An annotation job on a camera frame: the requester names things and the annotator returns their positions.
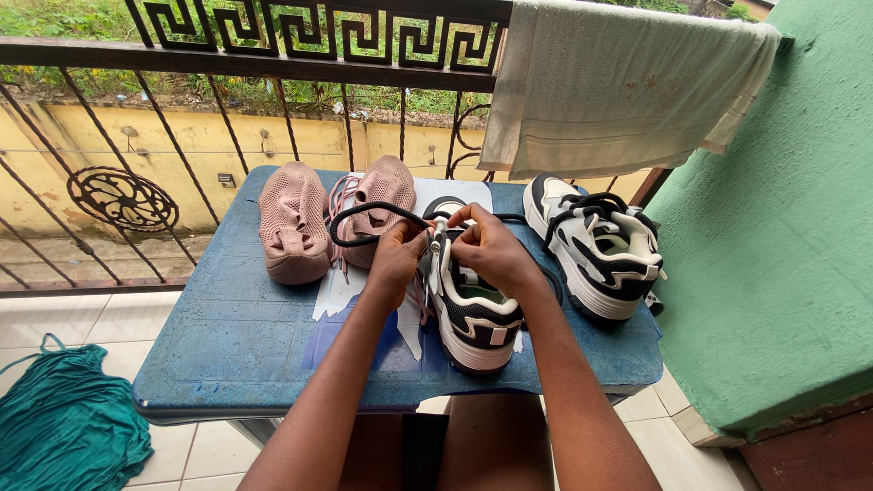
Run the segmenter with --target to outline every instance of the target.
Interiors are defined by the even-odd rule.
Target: green fabric
[[[130,382],[103,373],[105,349],[58,344],[49,351],[43,339],[37,360],[0,398],[0,489],[121,489],[154,451],[148,423],[131,403]]]

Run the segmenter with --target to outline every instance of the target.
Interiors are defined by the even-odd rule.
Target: decorative railing
[[[347,84],[392,86],[400,90],[400,138],[398,154],[404,155],[406,87],[441,89],[456,92],[451,136],[444,176],[454,178],[458,164],[478,156],[479,147],[465,142],[459,133],[464,119],[487,109],[481,104],[461,113],[463,93],[490,93],[496,79],[501,40],[509,24],[512,2],[506,0],[346,0],[317,3],[294,0],[227,0],[240,9],[210,8],[203,0],[168,0],[164,3],[126,0],[140,33],[141,43],[101,42],[54,38],[0,37],[0,65],[57,67],[66,88],[75,96],[118,160],[117,166],[77,168],[70,154],[34,121],[30,111],[16,100],[10,85],[0,84],[8,104],[7,112],[23,122],[38,150],[47,152],[58,172],[65,175],[71,200],[88,216],[111,227],[139,260],[148,265],[150,277],[124,278],[107,265],[88,238],[76,233],[0,155],[0,167],[31,197],[79,250],[105,270],[104,280],[77,280],[66,274],[57,261],[41,252],[8,220],[2,224],[54,271],[57,281],[28,281],[0,259],[0,271],[14,282],[0,280],[0,296],[28,294],[77,294],[149,289],[181,289],[186,276],[162,271],[137,244],[142,234],[166,233],[182,250],[192,266],[196,258],[177,231],[179,217],[185,213],[176,201],[154,180],[138,175],[108,134],[92,103],[70,74],[72,67],[133,71],[179,161],[192,184],[192,192],[202,199],[215,225],[220,217],[186,157],[182,145],[152,94],[144,71],[200,73],[206,80],[223,117],[239,165],[245,174],[249,165],[227,112],[227,100],[217,89],[215,75],[270,79],[281,103],[294,158],[299,160],[294,125],[289,114],[282,79],[340,83],[343,100],[348,168],[355,170],[350,126]],[[455,143],[467,151],[456,156]],[[494,174],[484,175],[493,180]]]

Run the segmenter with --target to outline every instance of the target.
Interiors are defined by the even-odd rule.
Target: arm
[[[403,220],[382,235],[352,313],[237,490],[337,488],[382,326],[400,307],[426,242],[410,227]]]
[[[515,298],[531,335],[546,399],[555,470],[561,489],[660,489],[643,454],[603,394],[552,288],[533,259],[498,219],[469,204],[448,226],[473,219],[451,247],[465,263]]]

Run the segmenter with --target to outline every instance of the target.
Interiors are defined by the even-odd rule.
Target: person's left hand
[[[389,228],[379,238],[362,294],[376,296],[391,310],[399,308],[426,245],[424,231],[406,218]]]

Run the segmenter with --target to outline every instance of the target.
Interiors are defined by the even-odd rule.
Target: person's right hand
[[[452,242],[452,258],[471,268],[509,298],[517,299],[517,295],[529,287],[549,288],[537,264],[512,231],[478,203],[456,211],[446,225],[457,227],[471,218],[476,224]]]

